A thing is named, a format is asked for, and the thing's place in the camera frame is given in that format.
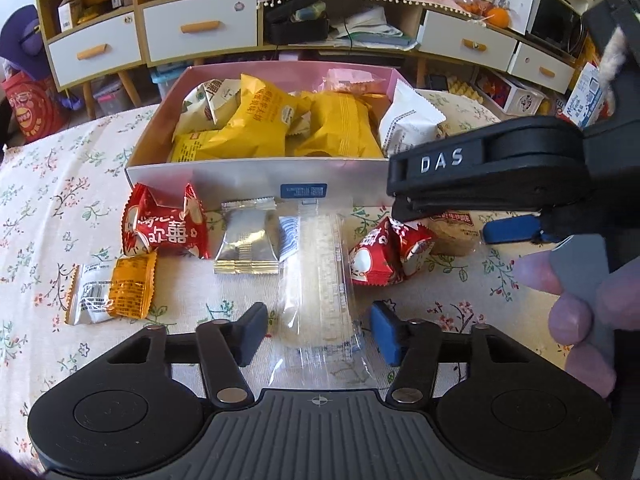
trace microwave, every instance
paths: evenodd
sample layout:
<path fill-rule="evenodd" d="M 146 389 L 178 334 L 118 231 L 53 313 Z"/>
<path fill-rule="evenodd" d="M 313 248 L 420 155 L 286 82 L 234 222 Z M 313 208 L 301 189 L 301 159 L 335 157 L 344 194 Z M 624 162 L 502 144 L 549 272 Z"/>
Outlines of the microwave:
<path fill-rule="evenodd" d="M 575 60 L 582 51 L 586 29 L 581 15 L 564 0 L 494 0 L 509 9 L 510 29 L 558 56 Z"/>

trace orange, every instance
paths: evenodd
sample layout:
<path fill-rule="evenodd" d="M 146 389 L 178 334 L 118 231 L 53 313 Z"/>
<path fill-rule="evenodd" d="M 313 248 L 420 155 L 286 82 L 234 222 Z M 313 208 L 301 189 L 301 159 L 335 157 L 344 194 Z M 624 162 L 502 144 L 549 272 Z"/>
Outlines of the orange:
<path fill-rule="evenodd" d="M 494 7 L 493 9 L 489 9 L 486 12 L 485 16 L 487 23 L 490 23 L 494 27 L 507 28 L 511 23 L 509 11 L 501 7 Z"/>

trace gray ribbed plate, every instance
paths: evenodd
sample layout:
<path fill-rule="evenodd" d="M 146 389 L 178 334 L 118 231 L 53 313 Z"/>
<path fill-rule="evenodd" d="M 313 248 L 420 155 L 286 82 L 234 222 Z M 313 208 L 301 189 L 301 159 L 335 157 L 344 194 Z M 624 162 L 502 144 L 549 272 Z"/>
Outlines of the gray ribbed plate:
<path fill-rule="evenodd" d="M 49 480 L 65 476 L 50 473 Z M 264 390 L 255 406 L 220 413 L 202 439 L 140 480 L 497 480 L 453 455 L 418 413 L 373 391 Z M 597 480 L 583 472 L 565 480 Z"/>

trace drawer sticker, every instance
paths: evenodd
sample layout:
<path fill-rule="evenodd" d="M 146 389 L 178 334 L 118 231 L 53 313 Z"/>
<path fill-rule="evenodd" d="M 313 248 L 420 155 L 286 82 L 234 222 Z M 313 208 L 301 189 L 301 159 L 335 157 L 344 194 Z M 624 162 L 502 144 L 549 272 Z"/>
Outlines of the drawer sticker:
<path fill-rule="evenodd" d="M 324 198 L 327 184 L 282 184 L 280 198 Z"/>

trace purple hat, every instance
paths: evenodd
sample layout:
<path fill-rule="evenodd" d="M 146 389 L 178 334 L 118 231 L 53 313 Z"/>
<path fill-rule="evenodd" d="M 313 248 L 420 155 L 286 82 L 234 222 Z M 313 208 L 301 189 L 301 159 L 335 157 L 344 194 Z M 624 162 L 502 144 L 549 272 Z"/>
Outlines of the purple hat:
<path fill-rule="evenodd" d="M 42 34 L 34 32 L 39 23 L 35 6 L 28 5 L 16 10 L 0 32 L 0 56 L 34 81 L 51 75 Z"/>

